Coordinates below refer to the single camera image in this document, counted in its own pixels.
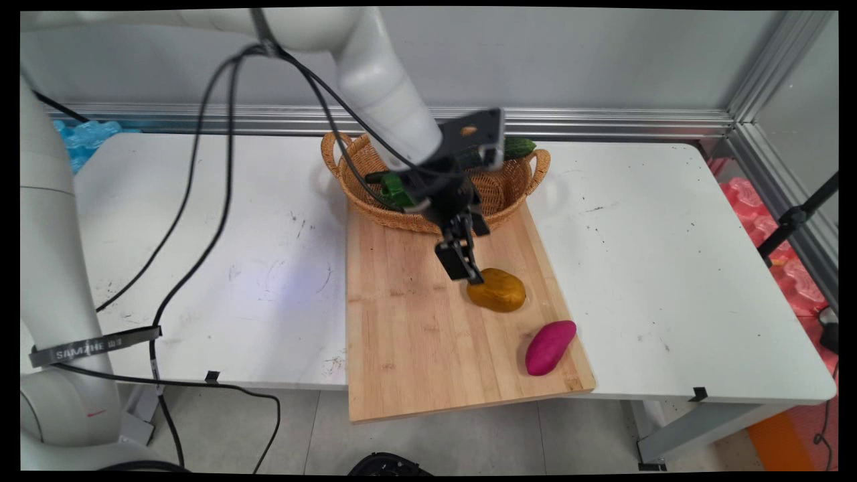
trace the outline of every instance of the blue plastic bag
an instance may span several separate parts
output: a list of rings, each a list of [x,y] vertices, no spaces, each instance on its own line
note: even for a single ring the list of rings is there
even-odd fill
[[[65,122],[57,120],[54,121],[54,129],[63,138],[65,148],[69,151],[71,171],[74,174],[77,174],[107,139],[120,132],[141,132],[139,129],[123,129],[116,121],[89,121],[70,128]]]

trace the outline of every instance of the black device on floor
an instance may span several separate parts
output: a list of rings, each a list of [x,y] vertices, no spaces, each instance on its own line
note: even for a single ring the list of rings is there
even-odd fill
[[[359,461],[348,475],[392,475],[431,477],[432,475],[420,468],[420,464],[387,452],[373,452],[372,455]]]

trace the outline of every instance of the tiled floor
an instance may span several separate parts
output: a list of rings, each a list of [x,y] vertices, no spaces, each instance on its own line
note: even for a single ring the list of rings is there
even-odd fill
[[[282,422],[260,473],[346,474],[372,452],[392,452],[435,475],[637,473],[636,429],[619,401],[555,399],[352,425],[346,392],[263,390]],[[166,392],[195,472],[248,473],[273,430],[273,402],[230,390]],[[687,407],[664,405],[668,419]],[[160,411],[151,447],[176,461]],[[745,431],[676,459],[670,472],[762,470]]]

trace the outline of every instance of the wicker basket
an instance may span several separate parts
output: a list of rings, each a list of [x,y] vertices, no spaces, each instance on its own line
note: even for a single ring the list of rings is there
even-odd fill
[[[375,152],[369,142],[369,136],[364,134],[352,141],[349,136],[342,133],[340,135],[361,176],[370,172],[386,170],[387,167],[384,166],[378,153]],[[351,172],[345,160],[340,160],[338,165],[333,160],[333,146],[336,143],[333,132],[328,132],[321,140],[321,156],[324,158],[327,169],[330,169],[330,172],[339,181],[339,185],[342,186],[342,190],[345,191],[345,195],[348,196],[357,211],[383,226],[440,234],[440,229],[420,214],[397,213],[382,207],[357,182],[354,173]],[[536,158],[536,171],[530,172],[530,161],[534,157]],[[524,158],[504,162],[503,167],[497,172],[479,172],[471,177],[482,197],[482,214],[485,216],[489,228],[499,227],[512,216],[518,206],[542,182],[545,174],[548,173],[549,166],[550,154],[548,151],[536,149]],[[378,184],[370,184],[369,187],[376,193],[381,192],[381,187]]]

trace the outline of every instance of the aluminum frame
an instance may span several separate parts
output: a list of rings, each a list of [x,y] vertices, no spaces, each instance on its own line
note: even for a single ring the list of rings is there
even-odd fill
[[[118,121],[128,129],[172,134],[193,133],[197,105],[67,104],[92,119]],[[482,107],[429,109],[440,120],[461,117]],[[535,140],[693,142],[720,140],[733,121],[718,110],[520,109],[507,108],[506,134]],[[71,120],[50,110],[51,118]],[[331,107],[339,130],[362,134],[363,128],[342,107]],[[237,106],[235,131],[257,136],[323,136],[330,131],[324,111],[315,106]],[[207,108],[204,134],[225,134],[226,107]]]
[[[735,158],[775,218],[809,198],[811,193],[804,190],[756,124],[737,124],[722,148]],[[839,227],[817,211],[788,242],[838,316]]]
[[[832,15],[829,11],[786,12],[729,101],[727,112],[736,123],[755,122],[758,112],[804,56]]]

